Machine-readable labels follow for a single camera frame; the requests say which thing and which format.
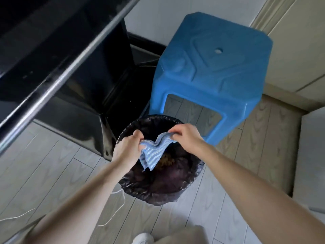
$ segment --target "rag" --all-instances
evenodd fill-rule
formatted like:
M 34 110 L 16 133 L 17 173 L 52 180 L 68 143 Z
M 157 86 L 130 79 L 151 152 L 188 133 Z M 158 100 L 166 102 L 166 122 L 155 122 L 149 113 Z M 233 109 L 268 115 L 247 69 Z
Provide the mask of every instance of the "rag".
M 139 158 L 144 170 L 149 168 L 150 171 L 152 171 L 162 157 L 165 149 L 171 143 L 176 142 L 170 138 L 173 134 L 174 133 L 161 133 L 158 135 L 156 142 L 148 139 L 140 142 L 140 145 L 146 146 L 141 150 Z

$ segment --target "shoe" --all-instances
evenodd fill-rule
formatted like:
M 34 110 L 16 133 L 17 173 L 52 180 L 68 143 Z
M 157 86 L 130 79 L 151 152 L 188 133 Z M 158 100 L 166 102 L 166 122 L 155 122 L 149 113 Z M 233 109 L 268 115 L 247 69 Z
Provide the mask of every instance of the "shoe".
M 153 244 L 155 240 L 151 234 L 142 233 L 138 234 L 134 239 L 132 244 Z

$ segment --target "hand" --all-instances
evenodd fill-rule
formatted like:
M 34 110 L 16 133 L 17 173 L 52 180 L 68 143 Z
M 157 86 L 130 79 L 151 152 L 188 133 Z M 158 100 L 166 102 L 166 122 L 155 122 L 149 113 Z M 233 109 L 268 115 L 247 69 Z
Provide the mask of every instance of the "hand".
M 171 138 L 180 143 L 185 151 L 197 156 L 198 145 L 204 143 L 204 140 L 195 126 L 189 123 L 178 124 L 168 132 L 176 132 Z
M 145 148 L 144 145 L 139 145 L 140 141 L 144 139 L 140 130 L 135 130 L 133 135 L 124 137 L 118 143 L 113 152 L 112 161 L 125 164 L 130 170 L 140 157 L 141 150 Z

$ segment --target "beige cabinet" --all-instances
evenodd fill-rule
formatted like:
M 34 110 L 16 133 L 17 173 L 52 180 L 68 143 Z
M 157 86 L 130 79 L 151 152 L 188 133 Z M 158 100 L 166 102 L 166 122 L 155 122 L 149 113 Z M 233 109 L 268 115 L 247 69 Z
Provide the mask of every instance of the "beige cabinet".
M 273 49 L 266 83 L 283 91 L 277 94 L 282 98 L 287 94 L 295 99 L 282 101 L 312 110 L 325 106 L 325 0 L 291 1 L 267 32 Z

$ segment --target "stool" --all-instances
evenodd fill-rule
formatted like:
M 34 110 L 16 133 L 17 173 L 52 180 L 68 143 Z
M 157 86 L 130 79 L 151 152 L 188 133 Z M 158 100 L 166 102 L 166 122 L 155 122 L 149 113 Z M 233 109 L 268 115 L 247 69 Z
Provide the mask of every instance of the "stool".
M 159 59 L 150 114 L 175 94 L 221 114 L 205 137 L 216 145 L 260 101 L 272 49 L 263 32 L 203 13 L 187 15 Z

